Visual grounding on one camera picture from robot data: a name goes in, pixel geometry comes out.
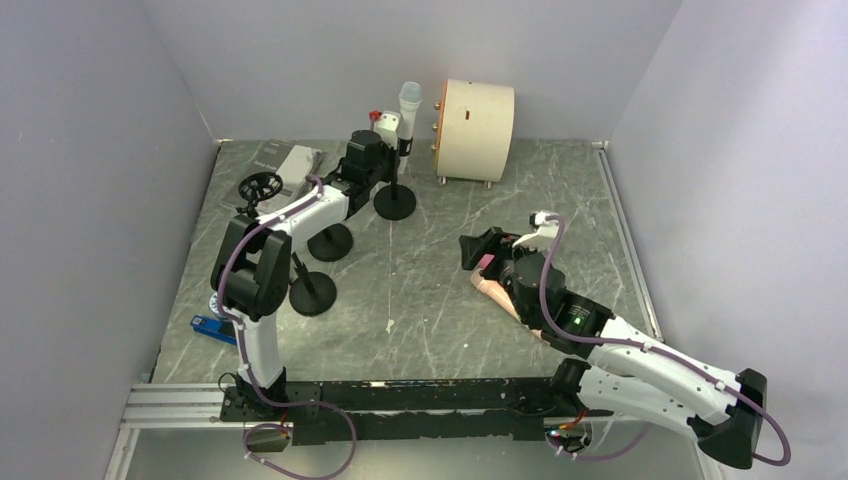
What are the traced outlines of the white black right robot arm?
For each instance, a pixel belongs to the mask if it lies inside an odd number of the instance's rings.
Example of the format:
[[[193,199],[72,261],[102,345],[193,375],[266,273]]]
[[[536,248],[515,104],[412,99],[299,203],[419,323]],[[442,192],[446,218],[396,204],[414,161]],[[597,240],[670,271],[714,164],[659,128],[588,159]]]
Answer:
[[[557,382],[589,410],[676,431],[708,457],[747,470],[755,460],[767,379],[700,362],[655,340],[565,285],[525,238],[491,227],[459,238],[461,266],[495,282],[519,322],[565,354]]]

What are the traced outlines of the peach microphone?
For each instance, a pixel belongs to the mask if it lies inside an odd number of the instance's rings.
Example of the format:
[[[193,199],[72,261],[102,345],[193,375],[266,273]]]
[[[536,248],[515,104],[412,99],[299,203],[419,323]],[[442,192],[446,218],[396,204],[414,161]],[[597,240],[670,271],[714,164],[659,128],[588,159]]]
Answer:
[[[542,340],[540,329],[531,328],[522,322],[511,299],[509,298],[509,295],[504,290],[504,288],[495,280],[484,279],[481,273],[482,270],[480,268],[477,268],[472,271],[470,276],[472,285],[480,293],[488,296],[491,300],[493,300],[501,309],[508,313],[514,321],[522,325],[526,330],[530,331],[536,338]]]

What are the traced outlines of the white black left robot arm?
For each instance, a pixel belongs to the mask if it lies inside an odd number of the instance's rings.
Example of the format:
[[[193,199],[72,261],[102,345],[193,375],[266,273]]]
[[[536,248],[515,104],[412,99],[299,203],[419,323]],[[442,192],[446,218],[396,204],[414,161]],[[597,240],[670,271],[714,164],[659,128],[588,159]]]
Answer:
[[[353,247],[345,220],[370,201],[379,184],[385,193],[396,187],[406,145],[391,130],[356,130],[334,170],[324,177],[307,175],[304,196],[265,215],[256,206],[281,189],[281,178],[262,172],[243,181],[248,203],[228,224],[210,279],[219,314],[234,325],[243,381],[262,392],[284,386],[277,310],[289,301],[298,313],[315,316],[337,298],[334,281],[306,268],[298,249],[306,247],[324,262],[344,258]]]

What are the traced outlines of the white microphone silver grille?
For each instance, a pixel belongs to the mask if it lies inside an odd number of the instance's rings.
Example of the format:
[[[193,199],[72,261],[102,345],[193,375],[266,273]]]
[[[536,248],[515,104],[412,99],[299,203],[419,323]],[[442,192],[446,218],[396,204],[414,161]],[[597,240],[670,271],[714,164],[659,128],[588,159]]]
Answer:
[[[416,115],[422,102],[421,85],[414,81],[403,84],[398,95],[400,107],[400,125],[398,127],[398,173],[402,174],[408,163],[412,150],[414,125]]]

